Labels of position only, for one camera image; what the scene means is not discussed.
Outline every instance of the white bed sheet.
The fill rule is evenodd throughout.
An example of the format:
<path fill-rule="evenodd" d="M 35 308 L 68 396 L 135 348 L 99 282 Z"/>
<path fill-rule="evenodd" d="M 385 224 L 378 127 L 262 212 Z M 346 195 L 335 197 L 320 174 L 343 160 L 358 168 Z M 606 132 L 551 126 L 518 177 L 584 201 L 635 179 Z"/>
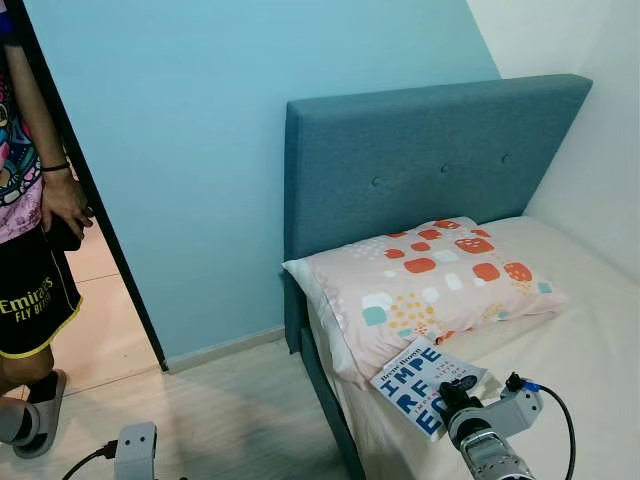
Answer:
<path fill-rule="evenodd" d="M 515 370 L 554 389 L 569 406 L 576 429 L 574 478 L 640 478 L 638 285 L 533 218 L 501 220 L 485 228 L 572 302 L 553 320 L 525 319 L 526 325 L 505 323 L 460 334 L 446 350 L 501 380 Z M 377 392 L 362 391 L 332 374 L 326 335 L 316 315 L 311 313 L 310 320 L 369 480 L 469 478 L 448 437 L 430 443 Z M 537 422 L 510 443 L 537 478 L 560 479 L 569 459 L 567 427 L 553 399 L 543 399 Z"/>

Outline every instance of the door frame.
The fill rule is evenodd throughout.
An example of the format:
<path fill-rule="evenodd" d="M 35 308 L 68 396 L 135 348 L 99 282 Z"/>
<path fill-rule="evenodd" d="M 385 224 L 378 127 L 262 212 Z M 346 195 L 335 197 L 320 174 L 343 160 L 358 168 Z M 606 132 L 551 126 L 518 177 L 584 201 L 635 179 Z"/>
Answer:
<path fill-rule="evenodd" d="M 42 92 L 42 96 L 47 104 L 47 108 L 49 109 L 49 113 L 51 114 L 54 124 L 58 129 L 58 133 L 64 141 L 67 155 L 71 160 L 73 168 L 78 175 L 78 180 L 80 180 L 82 188 L 89 200 L 89 204 L 91 205 L 96 219 L 100 224 L 100 229 L 102 230 L 104 239 L 109 246 L 109 250 L 111 251 L 111 255 L 113 255 L 118 270 L 122 275 L 122 280 L 124 281 L 133 305 L 138 312 L 138 317 L 140 318 L 144 331 L 149 338 L 153 352 L 155 353 L 162 370 L 168 371 L 164 351 L 162 350 L 156 331 L 151 323 L 151 318 L 149 317 L 147 308 L 144 305 L 144 301 L 142 300 L 138 286 L 136 285 L 131 269 L 129 268 L 124 256 L 124 252 L 122 251 L 118 237 L 113 229 L 113 225 L 109 220 L 104 203 L 100 198 L 98 188 L 91 176 L 89 166 L 87 165 L 87 161 L 82 153 L 82 149 L 78 143 L 78 139 L 69 120 L 69 116 L 67 115 L 64 103 L 60 98 L 55 81 L 51 76 L 51 71 L 49 70 L 49 66 L 44 58 L 42 49 L 40 48 L 40 43 L 38 42 L 33 25 L 31 24 L 31 19 L 29 18 L 29 13 L 24 5 L 24 1 L 5 0 L 5 4 L 9 10 L 9 15 L 11 16 L 13 26 L 16 31 L 16 36 L 22 44 L 27 60 L 31 65 L 31 70 L 33 71 L 38 86 L 40 87 L 40 91 Z"/>

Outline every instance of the bed frame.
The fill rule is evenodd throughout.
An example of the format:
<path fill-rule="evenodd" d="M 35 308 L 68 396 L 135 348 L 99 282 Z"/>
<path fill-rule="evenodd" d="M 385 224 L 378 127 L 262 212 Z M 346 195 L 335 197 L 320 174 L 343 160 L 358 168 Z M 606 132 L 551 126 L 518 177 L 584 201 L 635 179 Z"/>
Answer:
<path fill-rule="evenodd" d="M 591 84 L 550 75 L 291 102 L 285 260 L 431 219 L 521 215 Z M 305 296 L 288 274 L 285 329 L 351 478 L 364 479 L 320 364 Z"/>

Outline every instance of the colorful t-shirt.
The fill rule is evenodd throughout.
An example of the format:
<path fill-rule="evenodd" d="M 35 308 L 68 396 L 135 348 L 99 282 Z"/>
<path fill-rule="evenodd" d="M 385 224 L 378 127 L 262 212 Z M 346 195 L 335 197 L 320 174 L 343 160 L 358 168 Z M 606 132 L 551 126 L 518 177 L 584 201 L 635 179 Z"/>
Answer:
<path fill-rule="evenodd" d="M 0 32 L 10 28 L 0 0 Z M 38 226 L 41 220 L 40 159 L 20 118 L 4 55 L 0 55 L 0 244 Z"/>

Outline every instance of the black cable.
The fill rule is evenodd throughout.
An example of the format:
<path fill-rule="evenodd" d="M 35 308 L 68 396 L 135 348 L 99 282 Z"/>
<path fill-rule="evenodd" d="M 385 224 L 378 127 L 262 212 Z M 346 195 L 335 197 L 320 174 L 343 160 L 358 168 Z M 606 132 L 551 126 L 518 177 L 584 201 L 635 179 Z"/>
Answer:
<path fill-rule="evenodd" d="M 91 460 L 93 460 L 94 458 L 98 458 L 98 457 L 102 456 L 99 452 L 100 452 L 100 450 L 96 450 L 91 455 L 87 455 L 82 460 L 80 460 L 78 463 L 76 463 L 75 466 L 71 470 L 69 470 L 64 477 L 62 477 L 62 480 L 69 480 L 74 473 L 76 473 L 78 470 L 80 470 L 82 467 L 84 467 Z"/>
<path fill-rule="evenodd" d="M 106 459 L 111 460 L 116 456 L 117 447 L 118 447 L 117 440 L 110 441 L 104 447 L 99 448 L 98 450 L 93 452 L 91 455 L 87 455 L 78 463 L 76 463 L 73 466 L 73 468 L 69 470 L 64 477 L 62 477 L 62 480 L 69 480 L 74 473 L 76 473 L 78 470 L 80 470 L 82 467 L 84 467 L 87 463 L 89 463 L 94 458 L 105 457 Z"/>
<path fill-rule="evenodd" d="M 565 477 L 565 480 L 571 480 L 571 477 L 573 477 L 573 468 L 575 467 L 575 464 L 576 464 L 576 434 L 575 434 L 575 431 L 573 430 L 573 422 L 571 421 L 571 415 L 569 414 L 569 409 L 567 408 L 567 406 L 564 404 L 564 402 L 556 392 L 554 392 L 550 388 L 545 387 L 544 385 L 538 385 L 538 386 L 540 387 L 540 390 L 542 390 L 543 392 L 547 392 L 549 395 L 551 395 L 554 398 L 556 402 L 558 402 L 558 404 L 560 405 L 560 408 L 562 408 L 564 417 L 567 419 L 567 426 L 569 427 L 570 454 L 569 454 L 569 469 L 567 470 L 567 476 Z"/>

